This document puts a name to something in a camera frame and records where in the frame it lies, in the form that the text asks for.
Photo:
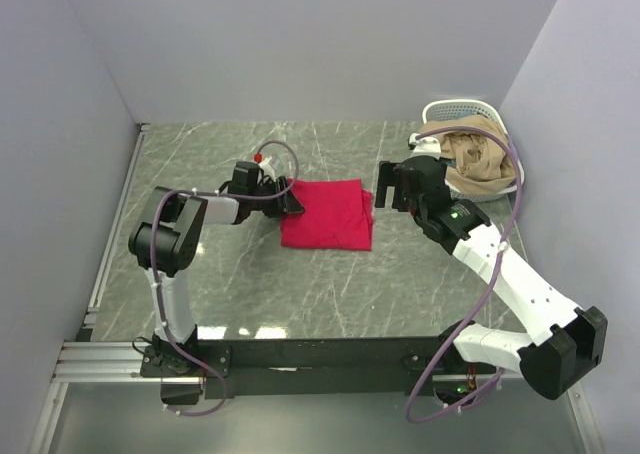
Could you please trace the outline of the white perforated laundry basket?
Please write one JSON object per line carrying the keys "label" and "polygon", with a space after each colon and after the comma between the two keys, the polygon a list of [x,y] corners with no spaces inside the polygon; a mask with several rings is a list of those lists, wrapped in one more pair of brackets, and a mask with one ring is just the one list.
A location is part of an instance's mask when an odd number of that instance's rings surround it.
{"label": "white perforated laundry basket", "polygon": [[425,106],[422,119],[409,145],[415,156],[444,164],[454,197],[488,202],[516,191],[524,168],[492,106],[469,99],[435,101]]}

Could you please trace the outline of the aluminium frame rail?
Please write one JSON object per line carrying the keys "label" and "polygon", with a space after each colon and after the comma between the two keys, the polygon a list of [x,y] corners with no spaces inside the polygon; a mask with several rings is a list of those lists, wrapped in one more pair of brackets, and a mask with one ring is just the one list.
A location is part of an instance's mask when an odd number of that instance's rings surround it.
{"label": "aluminium frame rail", "polygon": [[[572,382],[578,366],[573,346],[563,348],[552,342],[519,346],[520,339],[495,340],[487,335],[477,344],[452,345],[436,361],[431,375],[452,381],[472,373],[489,376],[504,370],[529,384],[543,383],[553,389],[564,389]],[[62,347],[54,376],[63,382],[142,378],[145,348],[132,343],[69,342]]]}

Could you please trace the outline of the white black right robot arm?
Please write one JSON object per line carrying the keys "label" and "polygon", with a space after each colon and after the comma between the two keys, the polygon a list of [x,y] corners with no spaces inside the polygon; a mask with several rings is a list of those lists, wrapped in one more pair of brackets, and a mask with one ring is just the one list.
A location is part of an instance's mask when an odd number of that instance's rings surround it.
{"label": "white black right robot arm", "polygon": [[440,364],[460,373],[487,364],[520,373],[542,397],[555,400],[602,360],[608,321],[545,281],[509,244],[489,216],[467,199],[455,199],[445,184],[445,167],[429,156],[379,165],[375,205],[384,207],[392,189],[393,209],[411,214],[431,241],[487,284],[489,294],[510,308],[524,327],[514,333],[489,329],[469,313],[448,334],[427,364],[423,379]]}

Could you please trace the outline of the red t-shirt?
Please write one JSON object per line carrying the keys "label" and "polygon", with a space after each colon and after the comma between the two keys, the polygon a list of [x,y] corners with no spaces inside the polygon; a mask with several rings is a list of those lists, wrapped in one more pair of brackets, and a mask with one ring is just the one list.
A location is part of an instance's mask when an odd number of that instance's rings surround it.
{"label": "red t-shirt", "polygon": [[370,251],[373,246],[372,193],[359,179],[301,181],[293,194],[304,207],[281,221],[281,246],[294,249]]}

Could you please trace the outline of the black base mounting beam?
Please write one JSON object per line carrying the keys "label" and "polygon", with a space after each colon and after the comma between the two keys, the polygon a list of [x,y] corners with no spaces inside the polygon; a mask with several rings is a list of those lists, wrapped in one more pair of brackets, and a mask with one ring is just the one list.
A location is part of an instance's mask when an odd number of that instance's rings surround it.
{"label": "black base mounting beam", "polygon": [[189,341],[146,346],[140,375],[171,405],[259,395],[409,394],[441,345],[437,337]]}

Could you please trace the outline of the tan t-shirt in basket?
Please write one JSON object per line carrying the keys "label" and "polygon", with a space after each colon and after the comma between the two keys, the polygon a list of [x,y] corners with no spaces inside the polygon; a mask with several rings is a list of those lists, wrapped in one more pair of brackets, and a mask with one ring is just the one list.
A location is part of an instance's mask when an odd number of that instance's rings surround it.
{"label": "tan t-shirt in basket", "polygon": [[465,127],[465,130],[435,135],[441,145],[441,157],[454,162],[447,168],[447,181],[460,193],[474,196],[497,194],[509,187],[516,179],[516,169],[511,159],[493,140],[468,131],[469,127],[482,129],[507,146],[507,136],[491,119],[471,115],[455,120],[430,121],[418,133],[455,126]]}

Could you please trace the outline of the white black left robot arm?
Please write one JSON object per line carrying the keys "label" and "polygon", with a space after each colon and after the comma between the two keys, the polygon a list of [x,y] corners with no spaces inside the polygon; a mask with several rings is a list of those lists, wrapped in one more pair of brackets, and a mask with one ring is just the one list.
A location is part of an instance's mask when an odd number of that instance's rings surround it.
{"label": "white black left robot arm", "polygon": [[187,269],[207,224],[239,225],[252,213],[281,219],[305,208],[293,193],[297,179],[278,176],[277,158],[239,161],[218,189],[153,189],[129,235],[128,249],[149,282],[156,326],[144,360],[186,376],[201,367],[198,327],[188,300]]}

